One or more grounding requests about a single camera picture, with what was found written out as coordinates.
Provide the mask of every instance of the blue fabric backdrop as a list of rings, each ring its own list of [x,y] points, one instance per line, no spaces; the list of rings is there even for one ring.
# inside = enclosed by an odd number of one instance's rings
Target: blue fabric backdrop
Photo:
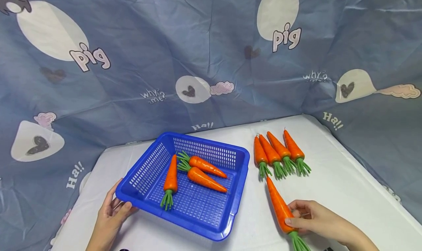
[[[422,0],[0,0],[0,12],[0,250],[50,249],[105,148],[301,113],[422,221]]]

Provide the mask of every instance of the toy carrot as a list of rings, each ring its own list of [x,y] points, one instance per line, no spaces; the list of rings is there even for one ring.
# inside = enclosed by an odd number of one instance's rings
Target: toy carrot
[[[268,174],[272,176],[273,174],[271,174],[267,167],[267,155],[265,154],[264,149],[262,148],[261,143],[256,136],[253,140],[253,153],[255,154],[255,165],[259,168],[259,174],[261,175],[261,178],[264,178]]]
[[[296,163],[290,159],[290,151],[285,146],[283,146],[283,144],[276,137],[274,137],[270,131],[267,132],[267,137],[273,145],[275,151],[277,151],[278,155],[280,155],[280,157],[283,159],[284,168],[286,168],[289,174],[294,173],[295,169],[293,167],[297,168],[297,166]]]
[[[186,152],[182,151],[177,158],[188,163],[191,167],[199,168],[203,172],[214,174],[220,178],[227,178],[227,175],[223,171],[198,156],[189,157]]]
[[[218,192],[227,192],[227,189],[223,187],[221,184],[216,182],[215,180],[211,179],[208,175],[206,175],[202,170],[200,170],[197,167],[191,167],[186,161],[181,161],[177,165],[177,169],[181,171],[187,172],[187,177],[204,187],[207,187],[209,189],[216,190]]]
[[[293,138],[290,136],[289,132],[284,129],[284,140],[286,140],[286,146],[290,153],[292,154],[292,160],[297,164],[297,174],[303,176],[311,173],[311,168],[303,161],[305,159],[305,154],[297,146]]]
[[[284,222],[286,218],[293,218],[294,216],[283,198],[281,198],[280,193],[278,193],[277,188],[274,186],[274,183],[269,176],[267,176],[267,186],[270,193],[271,202],[273,204],[275,216],[277,217],[278,225],[280,226],[281,231],[290,236],[295,251],[311,251],[308,245],[306,245],[306,243],[297,233],[297,229],[288,226]]]
[[[164,197],[160,206],[166,204],[166,210],[173,206],[173,193],[177,192],[177,157],[173,155],[170,162],[169,171],[167,172],[166,181],[164,182]]]
[[[264,152],[267,155],[269,165],[273,166],[274,168],[275,177],[278,179],[287,177],[288,172],[280,164],[281,157],[277,154],[277,152],[263,135],[259,135],[259,142],[261,142]]]

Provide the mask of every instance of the white tablecloth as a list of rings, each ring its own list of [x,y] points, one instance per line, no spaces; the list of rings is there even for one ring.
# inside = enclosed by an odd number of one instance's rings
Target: white tablecloth
[[[260,123],[214,129],[194,136],[238,145],[251,159],[241,206],[230,236],[211,242],[149,213],[139,211],[123,225],[113,250],[292,250],[278,230],[264,182],[253,163],[253,137],[271,131],[282,140],[286,128],[306,154],[309,177],[289,176],[275,184],[290,202],[314,199],[360,227],[381,251],[420,250],[422,226],[356,161],[317,120],[298,115]],[[107,149],[98,159],[69,218],[55,239],[53,251],[85,250],[107,191],[152,143]],[[316,235],[306,236],[311,250],[346,250]]]

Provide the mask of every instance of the blue basket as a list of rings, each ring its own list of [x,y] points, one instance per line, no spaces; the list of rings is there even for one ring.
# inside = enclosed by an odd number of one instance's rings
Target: blue basket
[[[226,187],[228,193],[197,185],[187,178],[186,173],[178,171],[178,192],[173,195],[174,205],[169,211],[163,210],[160,203],[170,160],[181,151],[189,156],[199,156],[226,173],[227,179],[209,175]],[[249,157],[249,152],[238,146],[166,132],[126,174],[117,187],[116,196],[189,231],[220,241],[230,234],[238,212]]]

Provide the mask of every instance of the wrist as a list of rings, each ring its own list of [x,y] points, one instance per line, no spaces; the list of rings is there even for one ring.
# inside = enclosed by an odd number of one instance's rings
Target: wrist
[[[86,247],[86,251],[110,251],[104,246],[104,243],[98,243],[96,240],[89,240],[88,246]]]
[[[355,231],[351,239],[349,243],[345,243],[350,251],[378,251],[374,243],[360,229]]]

